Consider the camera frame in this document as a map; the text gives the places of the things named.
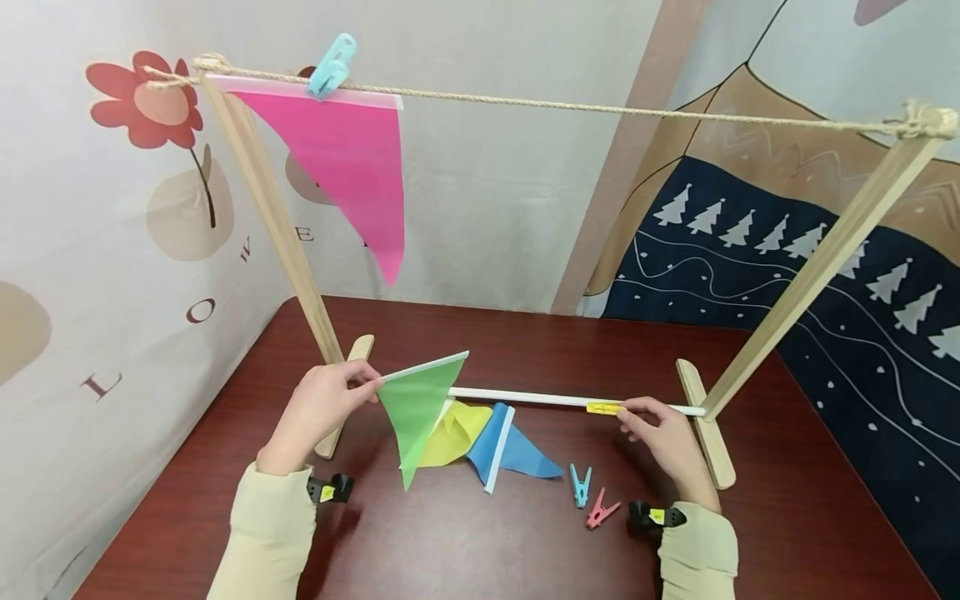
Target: green triangular flag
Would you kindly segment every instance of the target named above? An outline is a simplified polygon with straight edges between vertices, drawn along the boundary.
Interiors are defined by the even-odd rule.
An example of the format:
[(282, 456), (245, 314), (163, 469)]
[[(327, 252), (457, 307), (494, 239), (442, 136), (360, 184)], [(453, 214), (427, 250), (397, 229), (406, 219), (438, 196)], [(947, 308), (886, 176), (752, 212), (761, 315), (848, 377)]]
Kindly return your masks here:
[(404, 490), (410, 489), (426, 441), (468, 355), (460, 352), (383, 377), (386, 383), (377, 393), (396, 432)]

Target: blue clothespin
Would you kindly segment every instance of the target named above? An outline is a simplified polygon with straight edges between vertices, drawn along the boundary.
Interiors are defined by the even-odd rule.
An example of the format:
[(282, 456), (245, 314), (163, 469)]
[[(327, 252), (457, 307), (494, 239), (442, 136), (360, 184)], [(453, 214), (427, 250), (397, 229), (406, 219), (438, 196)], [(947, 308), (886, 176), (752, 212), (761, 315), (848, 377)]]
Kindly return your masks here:
[(350, 59), (357, 51), (357, 41), (350, 34), (339, 34), (317, 68), (310, 76), (306, 86), (308, 94), (322, 100), (340, 86), (350, 74)]
[(570, 463), (570, 478), (573, 479), (573, 499), (577, 501), (577, 508), (582, 509), (587, 506), (587, 496), (590, 489), (590, 475), (593, 473), (593, 467), (587, 467), (587, 476), (583, 481), (577, 477), (577, 468)]

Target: yellow label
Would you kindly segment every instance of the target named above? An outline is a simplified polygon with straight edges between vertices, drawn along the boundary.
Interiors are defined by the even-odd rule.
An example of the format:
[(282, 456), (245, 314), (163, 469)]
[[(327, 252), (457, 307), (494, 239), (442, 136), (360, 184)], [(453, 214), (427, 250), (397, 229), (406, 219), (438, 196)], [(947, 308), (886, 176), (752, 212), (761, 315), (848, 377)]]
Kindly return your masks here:
[(594, 415), (615, 415), (620, 410), (620, 405), (615, 402), (590, 402), (587, 404), (587, 412)]

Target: pink triangular flag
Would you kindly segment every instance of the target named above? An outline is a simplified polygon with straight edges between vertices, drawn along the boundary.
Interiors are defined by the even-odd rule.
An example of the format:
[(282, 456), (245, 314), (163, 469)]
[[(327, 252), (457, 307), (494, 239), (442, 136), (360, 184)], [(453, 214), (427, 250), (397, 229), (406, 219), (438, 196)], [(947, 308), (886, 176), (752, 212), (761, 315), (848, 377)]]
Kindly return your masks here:
[(403, 173), (398, 98), (338, 90), (322, 102), (303, 84), (210, 76), (283, 139), (300, 168), (370, 247), (393, 285), (403, 260)]
[(870, 25), (906, 0), (859, 0), (853, 12), (853, 22), (863, 27)]

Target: child's hand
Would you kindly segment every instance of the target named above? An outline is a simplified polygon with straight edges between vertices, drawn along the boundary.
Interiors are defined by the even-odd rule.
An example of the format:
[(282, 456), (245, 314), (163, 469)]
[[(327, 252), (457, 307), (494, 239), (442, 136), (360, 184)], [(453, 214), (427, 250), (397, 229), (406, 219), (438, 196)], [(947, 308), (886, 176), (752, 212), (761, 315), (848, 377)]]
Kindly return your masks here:
[[(719, 514), (720, 499), (686, 417), (649, 396), (624, 400), (620, 406), (626, 409), (616, 414), (623, 422), (620, 431), (629, 434), (631, 442), (643, 440), (650, 447), (660, 468), (677, 485), (680, 499)], [(660, 423), (650, 424), (634, 413), (653, 415)]]
[[(350, 389), (348, 384), (358, 387)], [(261, 473), (286, 475), (303, 468), (320, 440), (364, 402), (377, 402), (380, 373), (365, 360), (314, 367), (303, 376), (276, 424), (274, 435), (256, 457)]]

